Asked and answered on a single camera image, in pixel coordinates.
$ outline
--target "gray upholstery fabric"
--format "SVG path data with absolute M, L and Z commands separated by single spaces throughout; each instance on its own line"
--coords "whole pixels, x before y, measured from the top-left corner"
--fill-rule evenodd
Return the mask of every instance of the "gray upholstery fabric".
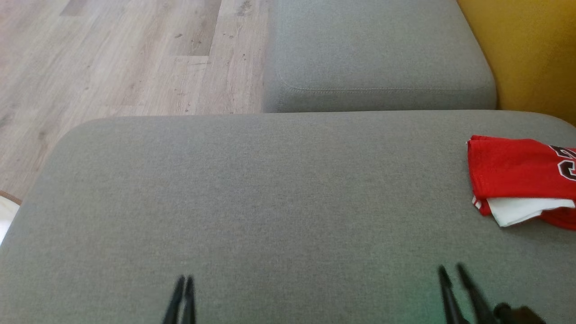
M 494 109 L 454 0 L 273 0 L 265 112 Z
M 407 111 L 98 120 L 71 131 L 0 246 L 0 323 L 443 323 L 437 266 L 576 318 L 576 235 L 471 204 L 466 140 L 576 146 L 553 117 Z

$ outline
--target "sofa cushion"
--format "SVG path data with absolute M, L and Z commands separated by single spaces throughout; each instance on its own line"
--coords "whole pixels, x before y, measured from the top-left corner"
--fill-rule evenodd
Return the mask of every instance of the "sofa cushion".
M 472 206 L 471 134 L 576 146 L 510 111 L 118 118 L 56 146 L 0 246 L 0 323 L 443 323 L 437 266 L 576 318 L 576 236 Z M 470 320 L 468 300 L 454 290 Z
M 274 0 L 264 111 L 494 109 L 452 0 Z

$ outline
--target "ottoman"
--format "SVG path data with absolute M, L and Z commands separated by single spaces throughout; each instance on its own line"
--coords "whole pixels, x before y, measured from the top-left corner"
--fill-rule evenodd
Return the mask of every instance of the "ottoman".
M 456 1 L 272 1 L 265 112 L 495 108 Z
M 576 146 L 512 111 L 137 117 L 54 149 L 0 246 L 1 323 L 444 323 L 437 266 L 495 305 L 576 318 L 576 235 L 471 204 L 472 134 Z M 472 320 L 457 281 L 456 296 Z

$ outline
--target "fabric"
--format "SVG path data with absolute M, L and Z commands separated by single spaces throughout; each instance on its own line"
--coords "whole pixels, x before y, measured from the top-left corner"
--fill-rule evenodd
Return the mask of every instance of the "fabric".
M 490 206 L 494 219 L 501 227 L 538 217 L 544 210 L 576 208 L 573 200 L 557 198 L 487 198 L 486 202 Z
M 265 112 L 494 109 L 486 59 L 451 0 L 275 0 Z
M 498 106 L 576 125 L 576 2 L 458 3 L 494 73 Z
M 160 323 L 182 273 L 199 323 L 442 323 L 437 266 L 458 261 L 492 305 L 570 323 L 574 232 L 478 217 L 474 133 L 576 144 L 567 123 L 511 111 L 87 123 L 0 246 L 0 323 Z
M 474 192 L 472 203 L 482 215 L 492 214 L 500 226 L 549 210 L 544 220 L 560 213 L 563 216 L 553 224 L 576 231 L 576 149 L 532 139 L 473 135 L 468 141 L 468 168 Z
M 575 152 L 532 139 L 472 136 L 468 166 L 474 196 L 576 200 Z

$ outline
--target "sofa seat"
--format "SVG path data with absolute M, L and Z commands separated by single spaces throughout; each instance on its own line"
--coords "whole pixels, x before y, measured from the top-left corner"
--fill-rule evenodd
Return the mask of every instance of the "sofa seat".
M 472 134 L 576 146 L 514 111 L 128 117 L 51 153 L 0 246 L 0 323 L 444 323 L 437 266 L 492 305 L 576 318 L 576 235 L 472 205 Z M 468 299 L 454 291 L 472 321 Z

